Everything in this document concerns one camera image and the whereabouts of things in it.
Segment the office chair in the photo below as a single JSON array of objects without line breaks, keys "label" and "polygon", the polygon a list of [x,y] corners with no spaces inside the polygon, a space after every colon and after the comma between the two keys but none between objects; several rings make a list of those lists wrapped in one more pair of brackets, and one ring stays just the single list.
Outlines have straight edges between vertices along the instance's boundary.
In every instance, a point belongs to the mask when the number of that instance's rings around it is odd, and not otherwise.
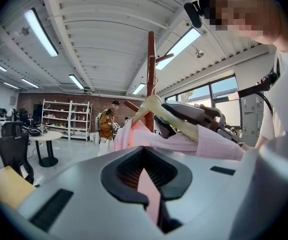
[{"label": "office chair", "polygon": [[20,121],[18,122],[7,121],[4,123],[1,129],[2,137],[19,136],[22,133],[23,133],[23,122]]},{"label": "office chair", "polygon": [[10,166],[19,175],[22,175],[20,167],[24,166],[28,176],[25,178],[30,184],[34,182],[34,171],[27,161],[27,147],[29,134],[22,132],[23,122],[6,122],[0,138],[0,157],[3,165]]},{"label": "office chair", "polygon": [[0,157],[4,166],[10,166],[19,175],[23,176],[20,170],[24,166],[28,176],[26,181],[33,184],[34,171],[32,166],[27,161],[27,147],[29,134],[21,133],[18,136],[8,136],[0,138]]}]

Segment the red brick wall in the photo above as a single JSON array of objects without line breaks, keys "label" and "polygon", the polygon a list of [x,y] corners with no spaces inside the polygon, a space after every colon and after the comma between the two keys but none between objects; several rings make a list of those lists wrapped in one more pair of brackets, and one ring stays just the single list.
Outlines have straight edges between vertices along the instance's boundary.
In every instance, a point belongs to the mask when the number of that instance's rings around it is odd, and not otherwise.
[{"label": "red brick wall", "polygon": [[[69,102],[73,101],[74,103],[87,103],[93,104],[92,109],[92,119],[91,119],[91,131],[95,131],[95,118],[98,115],[98,113],[103,112],[105,109],[108,109],[111,105],[111,103],[115,100],[119,100],[121,102],[121,105],[119,106],[119,109],[115,112],[115,121],[119,123],[122,127],[124,126],[124,119],[125,117],[133,117],[135,115],[135,112],[133,112],[131,109],[123,105],[124,99],[115,99],[115,98],[105,98],[105,97],[93,97],[93,96],[85,96],[85,95],[68,95],[68,94],[61,94],[61,93],[20,93],[18,95],[18,101],[17,101],[17,111],[19,111],[20,108],[24,108],[28,111],[29,114],[33,114],[33,107],[34,104],[43,104],[43,100],[46,101],[59,101],[59,102]],[[136,106],[141,105],[141,101],[138,100],[129,100]],[[56,105],[56,108],[59,109],[68,109],[66,106],[60,106]],[[82,125],[76,125],[77,127],[84,127],[85,125],[81,122]]]}]

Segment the wooden pole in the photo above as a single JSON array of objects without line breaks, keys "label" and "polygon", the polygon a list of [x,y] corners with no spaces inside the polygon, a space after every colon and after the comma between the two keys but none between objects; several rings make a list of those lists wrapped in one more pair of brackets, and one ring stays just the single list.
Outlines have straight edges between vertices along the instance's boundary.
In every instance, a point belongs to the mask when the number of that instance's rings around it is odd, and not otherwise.
[{"label": "wooden pole", "polygon": [[[156,67],[156,53],[155,53],[155,34],[153,31],[148,33],[148,52],[147,52],[147,92],[146,97],[155,93],[155,67]],[[146,127],[154,132],[154,115],[149,112],[145,116]]]},{"label": "wooden pole", "polygon": [[130,108],[131,110],[135,111],[136,113],[138,112],[139,108],[137,106],[135,106],[132,102],[125,100],[124,101],[124,105],[128,108]]},{"label": "wooden pole", "polygon": [[174,54],[173,54],[173,53],[170,53],[170,54],[164,55],[164,56],[162,56],[162,57],[160,57],[160,58],[157,58],[157,59],[156,59],[156,64],[158,64],[159,62],[162,62],[162,61],[164,61],[164,60],[167,60],[167,59],[169,59],[169,58],[171,58],[171,57],[173,57],[173,56],[174,56]]}]

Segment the white floor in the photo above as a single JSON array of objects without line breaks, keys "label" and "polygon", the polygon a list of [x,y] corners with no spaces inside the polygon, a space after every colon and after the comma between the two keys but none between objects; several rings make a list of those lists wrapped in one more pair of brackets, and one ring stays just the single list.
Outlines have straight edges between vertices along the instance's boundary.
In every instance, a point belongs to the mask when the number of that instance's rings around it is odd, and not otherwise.
[{"label": "white floor", "polygon": [[[59,140],[52,141],[52,146],[54,156],[58,159],[58,163],[49,168],[41,167],[38,164],[35,142],[32,141],[31,145],[28,146],[27,156],[32,156],[28,162],[34,170],[34,185],[42,185],[44,182],[65,170],[69,166],[77,162],[96,157],[99,150],[99,146],[95,146],[93,142],[86,142],[79,139],[72,139],[69,141],[64,137]],[[47,156],[45,142],[43,142],[43,146],[39,147],[39,150],[42,157]],[[1,167],[3,167],[3,163],[0,158],[0,168]]]}]

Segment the brown jacket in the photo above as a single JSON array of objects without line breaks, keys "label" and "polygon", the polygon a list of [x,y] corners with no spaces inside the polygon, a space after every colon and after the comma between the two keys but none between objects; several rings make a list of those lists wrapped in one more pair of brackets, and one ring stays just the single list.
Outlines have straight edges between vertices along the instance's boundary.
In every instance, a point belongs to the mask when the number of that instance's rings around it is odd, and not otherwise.
[{"label": "brown jacket", "polygon": [[114,123],[114,112],[112,112],[110,115],[107,115],[107,111],[104,111],[99,121],[99,127],[100,127],[99,135],[101,138],[109,140],[113,139],[113,129],[112,129],[113,123]]}]

